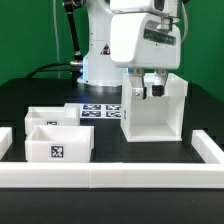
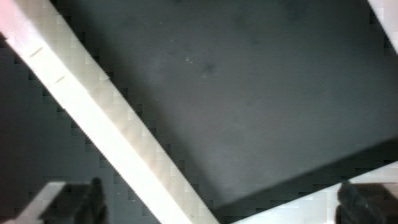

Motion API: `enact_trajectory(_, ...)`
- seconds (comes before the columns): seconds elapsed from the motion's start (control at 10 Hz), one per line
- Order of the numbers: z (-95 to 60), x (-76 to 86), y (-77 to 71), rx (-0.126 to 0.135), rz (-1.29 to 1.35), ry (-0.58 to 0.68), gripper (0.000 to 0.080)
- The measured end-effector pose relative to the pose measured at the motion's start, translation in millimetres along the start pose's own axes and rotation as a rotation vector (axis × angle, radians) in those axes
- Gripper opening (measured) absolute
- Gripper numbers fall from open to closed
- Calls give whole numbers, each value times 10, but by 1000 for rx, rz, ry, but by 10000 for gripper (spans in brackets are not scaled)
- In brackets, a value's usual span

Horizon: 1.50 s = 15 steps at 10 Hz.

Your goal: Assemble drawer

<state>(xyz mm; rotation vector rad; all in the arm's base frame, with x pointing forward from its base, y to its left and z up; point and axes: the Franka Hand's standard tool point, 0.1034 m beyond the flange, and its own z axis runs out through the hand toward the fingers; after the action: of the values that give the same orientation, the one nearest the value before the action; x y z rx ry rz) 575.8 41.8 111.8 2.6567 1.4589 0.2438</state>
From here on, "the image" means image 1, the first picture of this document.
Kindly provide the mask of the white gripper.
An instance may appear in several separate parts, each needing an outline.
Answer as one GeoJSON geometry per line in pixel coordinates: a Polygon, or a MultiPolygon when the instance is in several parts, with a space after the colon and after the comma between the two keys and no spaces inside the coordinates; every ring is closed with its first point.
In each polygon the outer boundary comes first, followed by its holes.
{"type": "Polygon", "coordinates": [[[152,95],[165,93],[166,69],[180,65],[181,35],[176,25],[171,31],[159,31],[160,18],[149,13],[116,14],[111,20],[110,53],[118,67],[140,67],[129,70],[132,96],[144,100],[147,88],[142,68],[156,69],[152,95]]]}

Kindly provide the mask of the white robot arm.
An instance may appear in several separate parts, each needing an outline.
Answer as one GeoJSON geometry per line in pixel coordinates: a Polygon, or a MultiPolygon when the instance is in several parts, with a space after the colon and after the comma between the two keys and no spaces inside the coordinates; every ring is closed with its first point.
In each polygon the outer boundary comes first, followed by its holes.
{"type": "Polygon", "coordinates": [[[186,35],[184,0],[87,0],[89,50],[78,85],[97,92],[118,92],[128,72],[138,98],[146,97],[144,71],[152,69],[152,94],[162,96],[168,72],[180,65],[186,35]]]}

